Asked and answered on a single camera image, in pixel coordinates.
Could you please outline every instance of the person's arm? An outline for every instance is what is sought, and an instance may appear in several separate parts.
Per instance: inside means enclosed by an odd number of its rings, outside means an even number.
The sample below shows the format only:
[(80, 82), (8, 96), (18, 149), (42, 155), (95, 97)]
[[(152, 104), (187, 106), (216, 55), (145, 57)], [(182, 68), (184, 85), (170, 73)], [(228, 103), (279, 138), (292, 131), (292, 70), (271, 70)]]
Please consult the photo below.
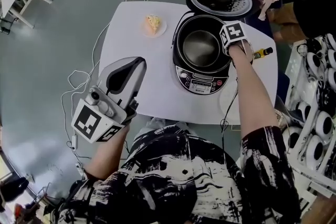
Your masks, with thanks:
[(268, 93), (245, 53), (233, 45), (229, 54), (238, 77), (241, 168), (253, 213), (250, 222), (299, 223), (294, 176)]
[(229, 54), (237, 70), (241, 137), (262, 127), (278, 126), (268, 93), (245, 53), (230, 46)]
[(118, 170), (122, 148), (129, 129), (129, 126), (124, 127), (107, 142), (99, 145), (92, 160), (84, 167), (87, 174), (105, 180)]

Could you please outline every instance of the forearm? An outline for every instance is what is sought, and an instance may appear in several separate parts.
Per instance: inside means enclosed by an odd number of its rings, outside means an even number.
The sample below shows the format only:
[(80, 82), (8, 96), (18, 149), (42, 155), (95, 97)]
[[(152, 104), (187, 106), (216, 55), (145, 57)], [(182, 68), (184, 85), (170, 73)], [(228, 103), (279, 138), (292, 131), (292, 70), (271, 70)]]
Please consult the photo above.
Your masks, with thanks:
[(85, 166), (87, 174), (104, 180), (118, 170), (122, 148), (128, 131), (129, 127), (126, 126), (107, 142), (99, 145), (95, 156)]
[(241, 136), (261, 127), (278, 126), (268, 93), (244, 52), (232, 47), (229, 53), (237, 70)]

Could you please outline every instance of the rice cooker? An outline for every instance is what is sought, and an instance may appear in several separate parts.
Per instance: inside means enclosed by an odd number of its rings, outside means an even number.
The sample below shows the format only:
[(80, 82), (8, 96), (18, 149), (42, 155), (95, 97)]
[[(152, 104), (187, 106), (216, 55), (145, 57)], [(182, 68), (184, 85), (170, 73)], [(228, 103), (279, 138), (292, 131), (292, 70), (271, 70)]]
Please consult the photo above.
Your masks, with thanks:
[[(259, 10), (264, 0), (186, 0), (190, 9), (173, 37), (173, 62), (182, 86), (196, 94), (219, 91), (228, 79), (230, 57), (219, 34), (225, 20), (239, 20)], [(241, 29), (230, 34), (239, 35)]]

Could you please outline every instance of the person's right arm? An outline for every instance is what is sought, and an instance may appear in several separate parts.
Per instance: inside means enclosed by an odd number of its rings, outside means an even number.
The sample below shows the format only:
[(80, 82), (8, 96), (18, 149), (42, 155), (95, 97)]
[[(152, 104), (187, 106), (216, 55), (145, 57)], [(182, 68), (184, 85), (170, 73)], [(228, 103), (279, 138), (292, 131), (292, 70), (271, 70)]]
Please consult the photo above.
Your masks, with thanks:
[(241, 124), (241, 167), (245, 176), (253, 223), (299, 223), (300, 205), (294, 176), (271, 100), (245, 53), (229, 47), (237, 70)]

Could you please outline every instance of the bottle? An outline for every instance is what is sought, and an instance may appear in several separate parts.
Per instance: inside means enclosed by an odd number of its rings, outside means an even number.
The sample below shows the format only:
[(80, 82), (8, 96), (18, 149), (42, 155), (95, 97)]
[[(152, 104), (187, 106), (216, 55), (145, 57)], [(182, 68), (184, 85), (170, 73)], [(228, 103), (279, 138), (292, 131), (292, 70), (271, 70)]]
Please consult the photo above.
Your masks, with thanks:
[(271, 54), (272, 52), (273, 52), (273, 49), (271, 47), (267, 49), (260, 49), (253, 54), (253, 59), (263, 58), (266, 55)]

